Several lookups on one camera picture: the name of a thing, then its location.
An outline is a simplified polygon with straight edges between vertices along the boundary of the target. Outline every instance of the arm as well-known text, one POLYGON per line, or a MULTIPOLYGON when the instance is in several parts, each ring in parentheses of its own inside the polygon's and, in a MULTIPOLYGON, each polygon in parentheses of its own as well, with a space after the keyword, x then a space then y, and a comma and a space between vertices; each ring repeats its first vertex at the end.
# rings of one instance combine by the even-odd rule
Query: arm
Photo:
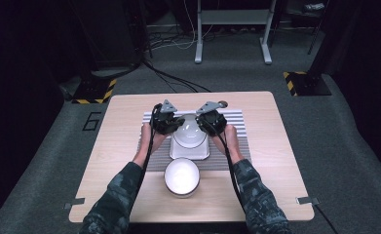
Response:
MULTIPOLYGON (((154 135, 151 153, 160 147, 166 137, 157 133, 154 135)), ((127 232, 150 138, 151 127, 146 123, 141 127, 140 147, 133 161, 113 177, 105 193, 84 217, 79 233, 127 232)))
MULTIPOLYGON (((229 148, 250 233, 292 233, 272 191, 262 183, 257 170, 240 152, 236 128, 227 125, 222 138, 229 148)), ((212 140, 224 154, 224 146, 218 136, 212 140)))

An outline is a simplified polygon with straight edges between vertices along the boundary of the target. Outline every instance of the gray carpet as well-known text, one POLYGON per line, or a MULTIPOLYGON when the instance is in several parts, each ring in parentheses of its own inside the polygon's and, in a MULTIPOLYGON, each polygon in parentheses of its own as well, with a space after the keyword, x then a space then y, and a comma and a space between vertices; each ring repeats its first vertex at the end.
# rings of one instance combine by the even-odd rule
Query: gray carpet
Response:
MULTIPOLYGON (((306 71, 322 36, 308 56, 311 39, 307 33, 278 32, 271 48, 272 65, 264 64, 258 35, 251 33, 206 42, 202 64, 194 63, 195 44, 187 50, 177 47, 154 50, 151 61, 156 68, 213 92, 272 92, 309 195, 322 201, 321 209, 339 233, 381 233, 381 164, 359 135, 341 92, 327 75, 324 80, 332 96, 292 97, 287 89, 283 72, 306 71)), ((78 82, 74 78, 62 85, 73 92, 78 82)), ((191 92, 173 87, 180 93, 191 92)), ((114 95, 161 93, 173 90, 143 65, 119 78, 113 92, 114 95)), ((254 100, 247 101, 255 105, 254 100)), ((101 112, 95 115, 100 123, 106 107, 107 103, 64 104, 0 211, 0 233, 77 232, 80 224, 68 220, 69 210, 63 206, 75 197, 98 133, 98 130, 82 131, 84 124, 91 112, 101 112)), ((228 227, 232 225, 201 226, 209 231, 226 226, 230 231, 232 228, 228 227)), ((156 233, 154 226, 148 228, 153 229, 138 228, 135 233, 156 233)), ((293 222, 291 228, 295 233, 333 233, 317 210, 314 219, 293 222)))

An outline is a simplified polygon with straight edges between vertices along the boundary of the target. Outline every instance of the camouflage shirt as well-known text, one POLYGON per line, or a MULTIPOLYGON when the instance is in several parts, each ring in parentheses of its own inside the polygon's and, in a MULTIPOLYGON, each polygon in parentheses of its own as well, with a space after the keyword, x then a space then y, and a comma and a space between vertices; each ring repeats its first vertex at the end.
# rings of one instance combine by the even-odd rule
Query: camouflage shirt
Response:
MULTIPOLYGON (((250 233, 291 233, 284 212, 248 160, 234 165, 250 233)), ((80 234, 127 233, 142 169, 129 162, 84 217, 80 234)))

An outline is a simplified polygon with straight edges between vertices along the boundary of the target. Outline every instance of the hand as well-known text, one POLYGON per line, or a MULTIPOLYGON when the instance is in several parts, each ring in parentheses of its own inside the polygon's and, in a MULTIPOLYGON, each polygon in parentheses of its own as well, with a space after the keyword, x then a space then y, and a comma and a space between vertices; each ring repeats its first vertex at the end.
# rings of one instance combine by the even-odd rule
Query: hand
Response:
MULTIPOLYGON (((240 151, 238 133, 236 128, 233 125, 229 125, 229 124, 226 125, 223 133, 221 133, 220 136, 223 138, 223 140, 227 144, 227 148, 229 149, 230 158, 233 164, 236 164, 237 162, 245 158, 240 151)), ((221 142, 220 138, 218 136, 214 136, 211 138, 211 140, 214 142, 218 150, 222 154, 226 155, 224 145, 221 142)))
MULTIPOLYGON (((155 133, 153 137, 153 147, 151 148, 151 153, 156 151, 160 145, 162 145, 163 141, 166 139, 168 135, 161 135, 159 133, 155 133)), ((145 158, 147 156, 148 146, 150 144, 150 138, 151 138, 151 126, 149 123, 144 123, 141 126, 141 140, 140 140, 140 147, 138 149, 138 152, 135 154, 133 158, 133 162, 138 164, 139 166, 143 167, 145 158)))

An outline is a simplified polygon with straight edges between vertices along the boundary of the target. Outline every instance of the bowl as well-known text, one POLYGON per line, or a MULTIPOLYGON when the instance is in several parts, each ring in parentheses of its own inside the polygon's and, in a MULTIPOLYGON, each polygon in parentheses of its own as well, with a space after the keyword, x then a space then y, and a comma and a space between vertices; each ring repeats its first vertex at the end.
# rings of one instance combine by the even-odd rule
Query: bowl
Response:
POLYGON ((174 159, 166 167, 166 187, 175 197, 190 197, 199 186, 199 181, 199 168, 189 159, 174 159))
POLYGON ((205 141, 207 134, 203 132, 196 122, 195 114, 184 114, 180 118, 184 123, 172 134, 173 139, 184 148, 195 148, 205 141))

